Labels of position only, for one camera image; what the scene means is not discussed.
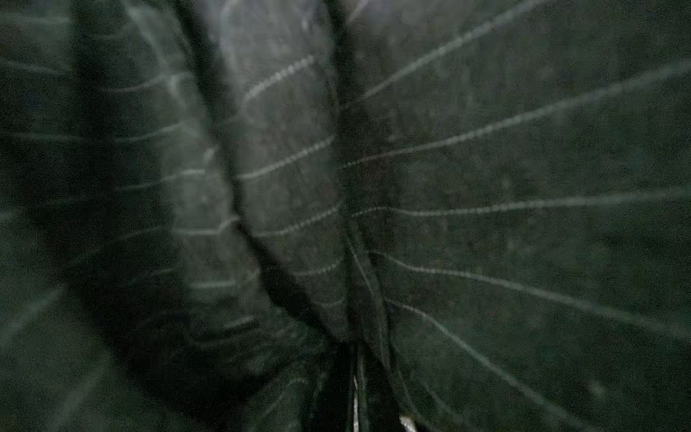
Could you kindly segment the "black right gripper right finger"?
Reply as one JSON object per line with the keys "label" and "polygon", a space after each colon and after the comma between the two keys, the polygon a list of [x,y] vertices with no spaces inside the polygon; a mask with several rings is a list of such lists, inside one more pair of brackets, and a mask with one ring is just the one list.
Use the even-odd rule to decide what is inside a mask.
{"label": "black right gripper right finger", "polygon": [[357,351],[357,420],[360,431],[405,431],[388,374],[369,350]]}

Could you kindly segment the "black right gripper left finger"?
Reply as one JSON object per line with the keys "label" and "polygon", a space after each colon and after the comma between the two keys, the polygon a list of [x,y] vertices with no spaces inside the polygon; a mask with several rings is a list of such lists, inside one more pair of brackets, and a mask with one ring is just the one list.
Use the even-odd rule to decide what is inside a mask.
{"label": "black right gripper left finger", "polygon": [[328,374],[320,387],[310,420],[310,431],[347,432],[354,430],[354,345],[336,349]]}

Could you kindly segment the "dark grey pinstripe shirt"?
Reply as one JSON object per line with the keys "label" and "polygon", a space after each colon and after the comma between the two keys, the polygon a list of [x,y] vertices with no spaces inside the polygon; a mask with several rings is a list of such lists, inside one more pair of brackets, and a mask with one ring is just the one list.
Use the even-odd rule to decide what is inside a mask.
{"label": "dark grey pinstripe shirt", "polygon": [[5,1],[1,428],[690,428],[687,1]]}

